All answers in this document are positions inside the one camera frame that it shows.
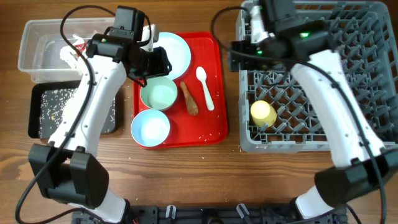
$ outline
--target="dish rack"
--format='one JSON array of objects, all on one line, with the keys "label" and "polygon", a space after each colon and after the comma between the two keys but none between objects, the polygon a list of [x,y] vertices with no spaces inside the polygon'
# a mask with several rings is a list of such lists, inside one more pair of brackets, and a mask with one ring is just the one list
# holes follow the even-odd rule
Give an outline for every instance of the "dish rack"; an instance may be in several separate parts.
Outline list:
[{"label": "dish rack", "polygon": [[[302,18],[324,20],[340,44],[348,83],[376,134],[388,149],[398,142],[398,51],[388,8],[381,2],[294,1]],[[249,10],[253,0],[242,3]],[[250,21],[241,11],[236,37],[250,36]],[[311,102],[290,74],[280,70],[239,71],[239,135],[246,152],[328,151],[329,143]],[[252,121],[250,107],[269,102],[277,121],[261,130]]]}]

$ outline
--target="white plate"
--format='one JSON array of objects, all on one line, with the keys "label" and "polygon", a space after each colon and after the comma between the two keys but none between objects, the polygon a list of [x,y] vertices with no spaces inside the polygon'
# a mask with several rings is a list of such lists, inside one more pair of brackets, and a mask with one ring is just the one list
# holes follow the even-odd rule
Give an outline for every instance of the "white plate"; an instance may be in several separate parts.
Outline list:
[{"label": "white plate", "polygon": [[154,147],[164,142],[170,132],[170,121],[158,110],[144,110],[131,123],[132,138],[141,146]]},{"label": "white plate", "polygon": [[154,43],[155,47],[163,47],[166,50],[167,58],[173,66],[173,70],[165,77],[174,80],[187,71],[191,63],[191,50],[186,41],[179,35],[161,32],[159,40]]}]

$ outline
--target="wooden table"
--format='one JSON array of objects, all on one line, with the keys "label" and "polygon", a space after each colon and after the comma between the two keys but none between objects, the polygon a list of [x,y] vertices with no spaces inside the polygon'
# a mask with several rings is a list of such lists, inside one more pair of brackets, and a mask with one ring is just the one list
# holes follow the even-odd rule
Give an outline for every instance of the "wooden table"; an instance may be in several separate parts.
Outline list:
[{"label": "wooden table", "polygon": [[[3,0],[0,3],[0,223],[15,223],[14,209],[21,193],[33,178],[27,161],[29,149],[40,141],[27,135],[30,92],[34,83],[17,69],[19,46],[25,23],[31,19],[62,18],[82,5],[81,0]],[[144,11],[151,21],[169,32],[209,30],[217,10],[240,4],[239,0],[146,0],[84,1],[116,10],[118,5]],[[398,7],[385,0],[389,8]],[[74,17],[104,17],[95,9],[77,12]],[[237,12],[220,19],[222,41],[234,39]],[[397,14],[391,14],[398,30]],[[124,121],[99,143],[98,159],[108,170],[110,188],[132,205],[174,204],[177,206],[236,205],[289,202],[305,193],[317,171],[332,166],[329,152],[296,154],[248,154],[239,150],[237,73],[224,65],[228,110],[228,137],[218,145],[146,151],[137,146],[130,133],[132,102],[124,104]],[[132,81],[124,84],[124,96],[131,96]],[[386,185],[388,223],[398,223],[398,178]],[[350,203],[363,223],[377,223],[380,217],[379,192]],[[46,200],[34,187],[22,209],[25,221],[39,221],[69,208]],[[70,223],[70,216],[56,221]]]}]

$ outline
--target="yellow object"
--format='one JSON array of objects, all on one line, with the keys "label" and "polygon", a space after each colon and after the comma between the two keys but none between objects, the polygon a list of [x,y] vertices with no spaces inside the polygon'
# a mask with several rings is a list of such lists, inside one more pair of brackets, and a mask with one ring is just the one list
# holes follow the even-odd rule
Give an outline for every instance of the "yellow object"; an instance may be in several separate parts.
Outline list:
[{"label": "yellow object", "polygon": [[260,128],[267,123],[268,127],[272,126],[276,121],[275,109],[264,100],[253,103],[250,109],[251,117],[254,123]]}]

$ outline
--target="brown wooden utensil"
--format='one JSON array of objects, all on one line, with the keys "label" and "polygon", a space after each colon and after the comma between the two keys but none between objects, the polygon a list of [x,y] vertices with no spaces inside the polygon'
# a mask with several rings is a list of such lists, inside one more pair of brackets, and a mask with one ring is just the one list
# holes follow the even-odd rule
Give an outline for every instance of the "brown wooden utensil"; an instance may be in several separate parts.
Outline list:
[{"label": "brown wooden utensil", "polygon": [[184,82],[181,82],[181,89],[184,92],[185,103],[187,104],[188,113],[192,116],[196,116],[199,113],[199,109],[192,95],[189,93],[188,88]]}]

